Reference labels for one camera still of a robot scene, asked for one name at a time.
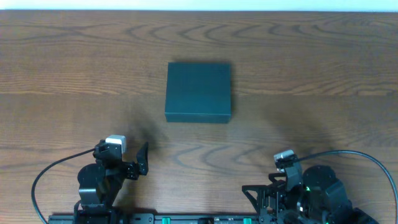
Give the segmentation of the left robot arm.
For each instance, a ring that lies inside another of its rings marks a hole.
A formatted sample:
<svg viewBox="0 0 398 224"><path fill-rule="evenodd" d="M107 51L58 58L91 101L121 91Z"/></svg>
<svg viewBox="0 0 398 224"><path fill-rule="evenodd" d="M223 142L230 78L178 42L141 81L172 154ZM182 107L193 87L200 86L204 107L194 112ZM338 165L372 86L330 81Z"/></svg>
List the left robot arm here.
<svg viewBox="0 0 398 224"><path fill-rule="evenodd" d="M145 143L136 160L123 161L124 144L101 140L93 151L96 162L78 173L80 201L73 212L74 223L129 223L131 216L113 206L126 179L137 180L147 175L148 148Z"/></svg>

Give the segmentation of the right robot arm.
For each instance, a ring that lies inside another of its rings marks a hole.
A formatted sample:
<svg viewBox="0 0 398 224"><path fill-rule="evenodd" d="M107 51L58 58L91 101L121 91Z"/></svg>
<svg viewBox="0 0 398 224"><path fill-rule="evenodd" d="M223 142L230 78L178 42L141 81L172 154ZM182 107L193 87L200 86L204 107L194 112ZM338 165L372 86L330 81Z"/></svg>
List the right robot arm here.
<svg viewBox="0 0 398 224"><path fill-rule="evenodd" d="M377 224L352 206L345 187L329 166L278 162L269 185L244 185L242 191L258 214L259 223Z"/></svg>

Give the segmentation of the black gift box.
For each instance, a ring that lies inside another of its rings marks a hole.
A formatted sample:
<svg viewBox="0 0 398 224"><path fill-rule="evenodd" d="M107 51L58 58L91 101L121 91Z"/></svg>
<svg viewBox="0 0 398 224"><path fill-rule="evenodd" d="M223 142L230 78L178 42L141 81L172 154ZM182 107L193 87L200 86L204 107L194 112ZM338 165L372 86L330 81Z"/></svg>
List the black gift box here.
<svg viewBox="0 0 398 224"><path fill-rule="evenodd" d="M165 99L167 122L228 123L231 114L230 64L168 64Z"/></svg>

